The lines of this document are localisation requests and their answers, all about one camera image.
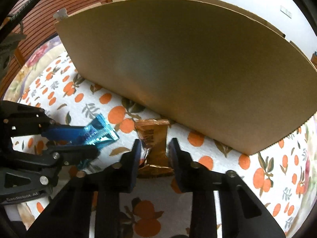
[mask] tablecloth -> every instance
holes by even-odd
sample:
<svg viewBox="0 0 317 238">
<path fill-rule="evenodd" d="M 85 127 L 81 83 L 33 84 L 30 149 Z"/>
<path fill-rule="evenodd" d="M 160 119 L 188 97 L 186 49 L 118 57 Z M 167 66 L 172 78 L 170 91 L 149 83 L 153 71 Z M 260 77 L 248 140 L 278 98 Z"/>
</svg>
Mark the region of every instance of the tablecloth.
<svg viewBox="0 0 317 238">
<path fill-rule="evenodd" d="M 113 124 L 120 139 L 102 150 L 98 159 L 86 169 L 88 173 L 100 171 L 130 150 L 137 138 L 134 130 L 136 120 L 164 117 L 84 80 L 67 52 L 62 52 L 46 65 L 21 96 L 20 102 L 44 108 L 48 116 L 62 124 L 86 125 L 98 113 L 102 113 Z M 314 161 L 317 135 L 314 117 L 278 143 L 252 156 L 243 155 L 171 120 L 168 142 L 172 137 L 178 138 L 181 148 L 190 152 L 193 160 L 210 170 L 221 173 L 228 169 L 237 171 L 285 233 L 291 235 L 295 232 L 310 211 L 316 197 Z M 13 144 L 16 150 L 41 154 L 53 142 L 41 136 L 25 136 L 13 138 Z M 76 172 L 75 167 L 64 167 L 54 194 Z M 173 177 L 139 179 L 134 191 L 130 195 L 121 195 L 120 199 L 121 216 L 125 219 L 122 221 L 125 237 L 188 235 L 191 194 L 180 194 Z M 26 227 L 31 225 L 48 203 L 47 198 L 42 198 L 18 206 Z M 219 205 L 217 222 L 220 237 Z"/>
</svg>

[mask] brown louvered panel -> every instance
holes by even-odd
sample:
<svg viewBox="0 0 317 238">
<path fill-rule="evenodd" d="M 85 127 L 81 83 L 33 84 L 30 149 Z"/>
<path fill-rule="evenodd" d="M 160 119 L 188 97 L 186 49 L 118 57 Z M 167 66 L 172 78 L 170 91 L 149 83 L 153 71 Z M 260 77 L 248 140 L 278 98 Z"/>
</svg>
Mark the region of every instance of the brown louvered panel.
<svg viewBox="0 0 317 238">
<path fill-rule="evenodd" d="M 11 13 L 15 14 L 28 0 L 19 0 Z M 81 8 L 91 4 L 101 2 L 110 2 L 111 0 L 41 0 L 23 19 L 24 33 L 27 38 L 20 42 L 19 49 L 27 60 L 38 45 L 55 33 L 53 14 L 61 9 L 66 8 L 68 14 L 71 14 Z M 15 58 L 11 60 L 7 75 L 2 79 L 0 85 L 0 96 L 4 94 L 9 84 L 19 72 L 20 66 Z"/>
</svg>

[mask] gold foil wrapper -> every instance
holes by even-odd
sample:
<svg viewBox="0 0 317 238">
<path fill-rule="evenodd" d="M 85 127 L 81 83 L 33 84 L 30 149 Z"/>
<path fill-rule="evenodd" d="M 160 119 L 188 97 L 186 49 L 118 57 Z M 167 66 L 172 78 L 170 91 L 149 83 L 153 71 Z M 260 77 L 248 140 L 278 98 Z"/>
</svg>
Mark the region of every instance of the gold foil wrapper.
<svg viewBox="0 0 317 238">
<path fill-rule="evenodd" d="M 168 120 L 140 120 L 135 128 L 145 150 L 143 163 L 139 166 L 139 178 L 168 176 L 174 173 L 166 156 Z"/>
</svg>

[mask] wall outlet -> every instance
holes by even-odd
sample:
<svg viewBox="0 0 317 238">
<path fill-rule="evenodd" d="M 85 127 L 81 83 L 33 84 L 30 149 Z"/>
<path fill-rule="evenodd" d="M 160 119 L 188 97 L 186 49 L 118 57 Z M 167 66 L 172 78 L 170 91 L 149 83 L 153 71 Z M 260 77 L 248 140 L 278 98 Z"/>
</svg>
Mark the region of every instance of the wall outlet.
<svg viewBox="0 0 317 238">
<path fill-rule="evenodd" d="M 287 15 L 288 17 L 290 17 L 290 18 L 292 18 L 292 13 L 288 10 L 288 9 L 286 9 L 285 7 L 283 7 L 282 5 L 281 5 L 281 12 L 283 12 L 285 15 Z"/>
</svg>

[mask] cardboard box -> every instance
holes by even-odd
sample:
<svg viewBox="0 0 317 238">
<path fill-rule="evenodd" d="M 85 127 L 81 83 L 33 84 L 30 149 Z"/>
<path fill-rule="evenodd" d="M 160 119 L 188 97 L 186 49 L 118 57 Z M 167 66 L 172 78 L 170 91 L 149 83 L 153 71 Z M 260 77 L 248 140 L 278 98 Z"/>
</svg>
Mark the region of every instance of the cardboard box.
<svg viewBox="0 0 317 238">
<path fill-rule="evenodd" d="M 312 63 L 222 1 L 122 0 L 55 26 L 81 76 L 248 155 L 317 111 Z"/>
</svg>

